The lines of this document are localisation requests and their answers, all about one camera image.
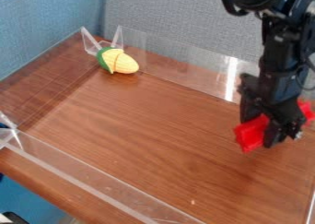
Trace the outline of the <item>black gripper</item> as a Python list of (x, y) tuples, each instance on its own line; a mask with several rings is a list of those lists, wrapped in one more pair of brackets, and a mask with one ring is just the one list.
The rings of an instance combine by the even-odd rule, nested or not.
[(299, 78), (294, 74), (267, 73), (255, 77), (242, 73), (241, 80), (241, 122), (246, 123), (262, 114), (270, 119), (263, 133), (263, 146), (271, 148), (287, 137), (298, 139), (307, 122), (298, 106), (302, 93)]

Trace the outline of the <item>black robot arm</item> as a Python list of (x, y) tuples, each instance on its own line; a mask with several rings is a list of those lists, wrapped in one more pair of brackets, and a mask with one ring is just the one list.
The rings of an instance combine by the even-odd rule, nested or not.
[(270, 119), (262, 145), (273, 147), (297, 139), (307, 117), (298, 98), (307, 90), (315, 71), (315, 0), (222, 0), (227, 12), (242, 17), (254, 14), (262, 21), (263, 54), (261, 73), (241, 74), (241, 121), (265, 115)]

